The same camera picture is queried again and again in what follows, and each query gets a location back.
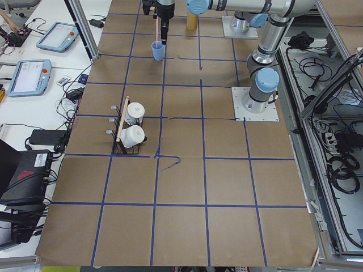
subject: computer screen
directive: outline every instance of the computer screen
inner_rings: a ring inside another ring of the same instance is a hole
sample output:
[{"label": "computer screen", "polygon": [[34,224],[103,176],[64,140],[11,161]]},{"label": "computer screen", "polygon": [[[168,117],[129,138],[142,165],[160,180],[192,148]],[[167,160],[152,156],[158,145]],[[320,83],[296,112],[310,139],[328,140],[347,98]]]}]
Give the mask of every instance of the computer screen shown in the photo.
[{"label": "computer screen", "polygon": [[22,155],[0,139],[0,197],[12,179]]},{"label": "computer screen", "polygon": [[47,33],[47,36],[40,44],[44,46],[60,47],[73,29],[74,25],[59,23]]},{"label": "computer screen", "polygon": [[43,61],[24,62],[16,75],[16,83],[12,92],[33,92],[37,89]]}]

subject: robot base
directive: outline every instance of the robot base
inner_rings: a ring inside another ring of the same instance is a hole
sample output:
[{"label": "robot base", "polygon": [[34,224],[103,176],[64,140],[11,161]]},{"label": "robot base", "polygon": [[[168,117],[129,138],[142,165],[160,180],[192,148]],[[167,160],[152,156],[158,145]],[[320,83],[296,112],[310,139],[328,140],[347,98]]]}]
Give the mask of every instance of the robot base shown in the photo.
[{"label": "robot base", "polygon": [[242,99],[250,91],[249,87],[232,87],[234,115],[237,121],[261,121],[261,122],[278,122],[278,115],[274,103],[268,104],[266,110],[262,113],[252,113],[244,108]]},{"label": "robot base", "polygon": [[234,16],[223,16],[223,31],[225,34],[225,38],[236,38],[236,39],[258,39],[258,34],[256,28],[250,27],[250,29],[246,32],[235,32],[231,29],[230,25]]}]

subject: white table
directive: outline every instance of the white table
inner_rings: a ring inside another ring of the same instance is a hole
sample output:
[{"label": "white table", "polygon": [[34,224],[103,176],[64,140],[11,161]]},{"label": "white table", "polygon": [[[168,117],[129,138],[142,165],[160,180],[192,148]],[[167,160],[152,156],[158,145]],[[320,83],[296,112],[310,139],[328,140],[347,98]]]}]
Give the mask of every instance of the white table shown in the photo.
[{"label": "white table", "polygon": [[[108,14],[111,0],[81,0],[81,4],[87,20],[101,19],[102,17],[91,16],[91,14],[106,16]],[[43,18],[47,21],[40,27],[40,29],[48,29],[55,22],[73,23],[64,0],[42,0],[28,19],[27,23],[31,22],[33,18]],[[36,27],[42,22],[42,20],[38,19],[31,23],[29,27],[36,29]],[[101,38],[102,29],[94,26],[90,26],[90,28],[95,42],[98,44]],[[22,47],[15,48],[15,50],[9,55],[0,56],[0,63],[13,65],[24,59],[40,60],[47,58],[52,62],[52,66],[57,68],[84,69],[91,64],[80,36],[76,38],[75,42],[64,53],[57,53],[37,48],[35,45],[40,38],[41,34],[34,31],[31,32]],[[12,48],[7,48],[5,52],[8,53],[11,50]]]},{"label": "white table", "polygon": [[[3,66],[0,69],[0,78],[12,77],[14,66]],[[0,124],[26,124],[39,126],[44,129],[56,129],[64,123],[64,119],[56,113],[56,105],[63,95],[62,87],[56,85],[56,82],[64,75],[72,79],[81,73],[77,69],[57,69],[53,68],[50,72],[48,88],[41,96],[33,97],[5,97],[0,103]],[[9,81],[0,80],[7,88]],[[83,86],[79,83],[72,85],[72,88]],[[25,150],[24,140],[31,135],[33,128],[22,125],[6,126],[5,132],[1,139],[17,150]],[[34,146],[34,149],[44,149],[49,146]],[[52,164],[52,169],[58,171],[61,160]],[[46,196],[52,197],[55,184],[48,185]],[[14,246],[12,248],[0,251],[0,258],[9,257],[27,257],[35,254],[40,236],[34,236],[29,242]]]}]

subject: black laptop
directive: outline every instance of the black laptop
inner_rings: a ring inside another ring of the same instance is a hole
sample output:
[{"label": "black laptop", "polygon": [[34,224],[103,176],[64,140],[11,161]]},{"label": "black laptop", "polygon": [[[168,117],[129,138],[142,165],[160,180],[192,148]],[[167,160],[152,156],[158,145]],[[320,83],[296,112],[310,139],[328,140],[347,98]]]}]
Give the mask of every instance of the black laptop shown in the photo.
[{"label": "black laptop", "polygon": [[0,140],[0,250],[26,243],[43,212],[52,160],[49,150],[17,151]]},{"label": "black laptop", "polygon": [[52,161],[49,150],[17,151],[0,140],[0,203],[7,206],[42,203]]}]

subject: blue cup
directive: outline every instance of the blue cup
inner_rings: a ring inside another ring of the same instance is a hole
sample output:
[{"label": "blue cup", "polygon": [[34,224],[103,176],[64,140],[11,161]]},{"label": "blue cup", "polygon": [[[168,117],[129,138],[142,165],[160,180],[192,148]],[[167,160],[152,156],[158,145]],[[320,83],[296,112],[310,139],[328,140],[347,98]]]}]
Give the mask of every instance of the blue cup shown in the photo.
[{"label": "blue cup", "polygon": [[161,41],[155,41],[151,44],[153,50],[153,56],[156,61],[161,61],[164,58],[165,45],[161,44]]}]

